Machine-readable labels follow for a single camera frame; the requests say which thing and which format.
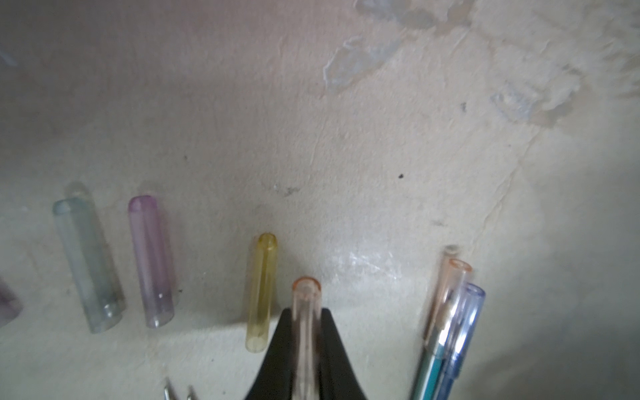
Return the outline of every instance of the peeling paint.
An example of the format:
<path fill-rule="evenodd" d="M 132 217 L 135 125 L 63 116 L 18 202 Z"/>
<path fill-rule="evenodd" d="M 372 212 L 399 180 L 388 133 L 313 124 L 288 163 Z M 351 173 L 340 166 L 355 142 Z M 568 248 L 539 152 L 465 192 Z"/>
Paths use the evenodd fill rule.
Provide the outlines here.
<path fill-rule="evenodd" d="M 429 29 L 438 20 L 433 13 L 423 9 L 410 10 L 407 0 L 356 0 L 353 8 L 361 15 L 369 15 L 381 20 L 394 20 L 408 29 Z"/>
<path fill-rule="evenodd" d="M 388 45 L 365 48 L 364 39 L 354 36 L 339 47 L 323 69 L 326 89 L 339 93 L 368 73 L 380 68 L 400 48 L 402 40 Z"/>
<path fill-rule="evenodd" d="M 537 97 L 539 95 L 535 91 L 527 93 L 523 88 L 507 82 L 501 91 L 491 95 L 490 100 L 509 121 L 528 122 Z"/>
<path fill-rule="evenodd" d="M 462 0 L 447 10 L 447 20 L 438 24 L 436 36 L 448 35 L 456 26 L 471 26 L 469 14 L 476 0 Z"/>

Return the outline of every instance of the black object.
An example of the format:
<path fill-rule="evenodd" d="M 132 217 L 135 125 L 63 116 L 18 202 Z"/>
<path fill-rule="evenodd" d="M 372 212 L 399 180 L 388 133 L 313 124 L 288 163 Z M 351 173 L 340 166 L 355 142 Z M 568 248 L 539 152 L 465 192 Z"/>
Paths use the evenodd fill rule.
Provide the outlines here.
<path fill-rule="evenodd" d="M 264 356 L 262 367 L 245 400 L 291 400 L 293 378 L 291 309 L 280 314 L 278 326 Z M 320 317 L 320 399 L 367 400 L 353 373 L 331 311 Z"/>

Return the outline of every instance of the purple pen cap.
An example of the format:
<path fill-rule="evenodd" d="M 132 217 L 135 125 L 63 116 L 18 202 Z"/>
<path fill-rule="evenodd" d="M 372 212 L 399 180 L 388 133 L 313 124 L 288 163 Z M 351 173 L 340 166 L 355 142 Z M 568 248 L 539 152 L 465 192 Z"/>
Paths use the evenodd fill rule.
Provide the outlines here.
<path fill-rule="evenodd" d="M 444 374 L 457 378 L 462 369 L 462 363 L 465 360 L 469 349 L 469 342 L 476 329 L 478 317 L 484 304 L 486 293 L 480 287 L 467 283 L 462 297 L 460 308 L 460 317 L 457 321 L 456 330 L 452 341 L 449 357 L 447 357 L 447 365 Z"/>
<path fill-rule="evenodd" d="M 173 318 L 173 298 L 155 198 L 148 195 L 132 198 L 129 202 L 129 224 L 145 319 L 149 328 L 157 328 Z"/>

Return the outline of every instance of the blue pen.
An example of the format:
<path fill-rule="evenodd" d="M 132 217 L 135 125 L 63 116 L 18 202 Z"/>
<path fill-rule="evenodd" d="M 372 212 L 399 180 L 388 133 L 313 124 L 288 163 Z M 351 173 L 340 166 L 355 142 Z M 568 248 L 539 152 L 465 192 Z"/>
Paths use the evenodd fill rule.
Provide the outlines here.
<path fill-rule="evenodd" d="M 460 375 L 462 362 L 467 355 L 469 342 L 476 329 L 485 296 L 484 290 L 480 287 L 467 283 L 460 305 L 459 318 L 453 331 L 451 347 L 445 356 L 440 384 L 435 391 L 435 400 L 447 400 L 449 398 L 453 381 Z"/>

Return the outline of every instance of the teal pen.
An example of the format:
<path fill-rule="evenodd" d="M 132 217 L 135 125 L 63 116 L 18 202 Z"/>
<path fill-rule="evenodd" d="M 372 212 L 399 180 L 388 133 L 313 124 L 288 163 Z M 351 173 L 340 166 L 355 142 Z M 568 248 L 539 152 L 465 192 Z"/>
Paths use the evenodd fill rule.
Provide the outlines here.
<path fill-rule="evenodd" d="M 422 361 L 411 400 L 431 400 L 434 396 L 445 349 L 449 345 L 449 333 L 452 330 L 464 285 L 472 271 L 466 262 L 457 259 L 450 259 L 447 264 L 442 287 L 441 301 L 443 302 L 438 307 L 433 327 L 424 341 Z"/>
<path fill-rule="evenodd" d="M 433 334 L 429 342 L 425 343 L 412 400 L 431 400 L 433 397 L 442 367 L 447 337 L 451 330 L 451 321 L 455 314 L 452 308 L 454 307 L 451 303 L 446 303 L 438 313 Z"/>

